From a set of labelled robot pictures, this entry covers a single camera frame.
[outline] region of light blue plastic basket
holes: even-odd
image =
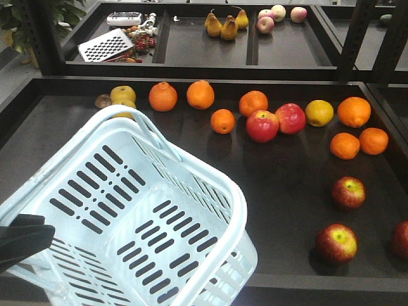
[[[135,121],[114,118],[131,112]],[[99,111],[0,206],[55,226],[51,247],[9,272],[53,305],[230,305],[257,264],[240,188],[168,142],[141,112]]]

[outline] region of pink apple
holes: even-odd
[[[307,10],[296,6],[291,10],[291,20],[296,24],[301,24],[307,17]]]
[[[272,29],[275,27],[275,22],[272,18],[264,16],[261,17],[256,23],[256,28],[262,34],[271,33]]]
[[[395,225],[391,234],[391,251],[401,259],[408,261],[408,221]]]
[[[355,232],[341,223],[333,223],[316,236],[317,253],[329,264],[350,262],[357,253],[358,239]]]
[[[339,209],[355,210],[363,205],[366,197],[365,185],[355,177],[342,177],[331,188],[331,196]]]
[[[275,115],[279,119],[279,131],[284,134],[297,134],[306,126],[306,115],[295,103],[286,103],[279,107]]]
[[[275,14],[273,13],[272,10],[269,9],[265,9],[265,10],[261,10],[258,13],[258,20],[261,19],[262,17],[270,17],[270,18],[274,18]]]
[[[275,138],[279,130],[279,120],[267,110],[257,110],[247,118],[245,127],[253,141],[265,143]]]
[[[286,9],[283,5],[280,4],[274,5],[270,10],[274,14],[273,17],[274,22],[281,22],[282,20],[284,20],[286,16]]]

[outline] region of display shelf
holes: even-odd
[[[256,292],[267,298],[279,288],[314,296],[316,301],[323,301],[319,293],[329,298],[352,292],[350,305],[358,305],[353,300],[364,301],[367,293],[379,301],[400,301],[407,296],[408,265],[394,257],[388,245],[393,226],[408,218],[407,133],[397,128],[365,85],[212,80],[215,103],[208,110],[195,110],[185,95],[192,80],[172,79],[167,81],[176,88],[178,103],[172,111],[160,113],[151,109],[147,96],[162,80],[44,76],[22,84],[0,109],[0,160],[4,161],[0,176],[7,178],[0,183],[0,201],[98,111],[96,96],[126,84],[137,92],[138,109],[169,141],[229,175],[245,194],[246,229],[259,260],[234,305],[243,305]],[[238,111],[241,95],[254,89],[268,96],[273,112],[287,102],[305,108],[313,99],[327,100],[337,108],[343,99],[360,96],[370,102],[372,115],[359,129],[345,127],[335,117],[325,127],[307,125],[297,135],[278,134],[271,142],[258,144],[247,136],[245,119]],[[210,116],[219,108],[229,108],[237,118],[231,134],[218,135],[210,128]],[[329,143],[336,133],[358,136],[368,126],[388,132],[390,144],[385,153],[369,156],[359,152],[350,161],[330,153]],[[365,204],[350,213],[338,211],[330,199],[330,186],[344,175],[360,178],[367,187]],[[350,226],[359,238],[357,256],[348,265],[328,266],[314,252],[314,237],[332,222]]]
[[[286,19],[270,35],[255,29],[258,12],[266,5],[241,5],[250,18],[246,30],[234,41],[211,38],[204,21],[211,9],[223,22],[238,9],[230,4],[157,4],[99,2],[63,41],[63,75],[111,77],[183,77],[218,79],[334,80],[340,46],[313,5],[302,24]],[[152,56],[141,56],[140,64],[84,62],[77,46],[110,28],[106,17],[113,11],[156,13],[159,29]]]
[[[367,84],[367,86],[408,142],[408,84]]]
[[[369,80],[370,72],[374,67],[378,51],[387,31],[387,27],[379,23],[379,18],[385,14],[392,14],[394,9],[394,6],[376,6],[370,17],[371,21],[355,62],[357,69],[361,71],[360,80]],[[353,16],[354,6],[317,5],[316,10],[322,14],[340,45],[343,45]],[[408,45],[405,46],[399,58],[396,72],[391,82],[404,83],[408,80]]]

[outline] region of small fruit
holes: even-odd
[[[129,106],[129,107],[132,107],[132,108],[136,108],[136,105],[133,103],[133,101],[128,100],[128,99],[122,99],[122,100],[114,101],[114,102],[112,102],[112,105],[125,105],[125,106]],[[125,118],[129,118],[129,119],[134,120],[132,114],[129,113],[129,112],[118,113],[117,115],[113,115],[112,117],[113,118],[125,117]]]
[[[168,82],[154,85],[149,92],[149,103],[158,112],[168,112],[177,103],[177,91]]]
[[[275,14],[273,13],[272,10],[269,9],[264,9],[264,10],[260,10],[258,13],[258,20],[261,19],[262,17],[270,17],[270,18],[274,18]]]
[[[112,100],[112,103],[123,99],[136,103],[136,92],[128,85],[117,86],[110,92],[110,99]]]
[[[390,246],[394,255],[408,260],[408,221],[395,225],[391,234]]]
[[[211,115],[211,128],[219,134],[228,134],[235,127],[234,114],[222,108]]]
[[[296,6],[291,10],[291,20],[296,24],[301,24],[307,17],[307,10]]]
[[[361,132],[358,137],[360,141],[360,149],[370,155],[378,155],[383,153],[388,146],[388,135],[382,129],[376,127],[368,127]]]
[[[198,110],[209,108],[214,103],[214,99],[214,90],[206,80],[195,81],[187,89],[187,102]]]
[[[391,22],[392,16],[392,14],[381,15],[379,19],[380,26],[387,27]]]
[[[317,253],[331,265],[350,262],[356,255],[358,239],[355,232],[341,223],[322,229],[315,239]]]
[[[112,105],[112,101],[109,94],[100,94],[95,99],[95,106],[98,108],[105,108],[110,105]]]
[[[331,188],[331,196],[339,209],[349,212],[362,206],[366,189],[364,183],[355,177],[342,177]]]
[[[337,108],[337,115],[344,125],[360,128],[369,120],[371,106],[366,99],[349,97],[340,103]]]
[[[249,117],[256,110],[268,109],[268,97],[261,91],[249,91],[240,98],[240,113]]]
[[[238,24],[232,15],[228,15],[221,29],[221,38],[223,40],[234,40],[238,35]]]
[[[306,126],[306,115],[302,108],[295,103],[286,103],[280,106],[275,115],[279,119],[279,131],[294,135]]]
[[[221,35],[222,23],[216,16],[210,16],[207,22],[207,33],[211,37],[219,37]]]
[[[340,159],[353,159],[360,150],[357,137],[349,133],[339,133],[330,142],[330,151]]]
[[[279,120],[267,110],[257,110],[247,118],[245,128],[254,142],[266,143],[276,137]]]
[[[262,34],[271,33],[274,27],[275,22],[271,17],[268,16],[261,17],[256,23],[256,28]]]
[[[285,19],[286,9],[283,5],[277,4],[271,8],[272,13],[274,14],[273,21],[281,22]]]
[[[307,123],[320,128],[332,121],[334,109],[327,101],[313,100],[306,106],[305,115]]]
[[[244,9],[240,8],[239,6],[234,6],[234,7],[240,10],[238,12],[237,17],[235,17],[235,21],[238,24],[238,30],[244,30],[249,25],[249,19],[247,16],[247,12]]]

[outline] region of grater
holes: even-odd
[[[131,47],[133,42],[118,28],[81,43],[78,50],[85,62],[102,62]]]

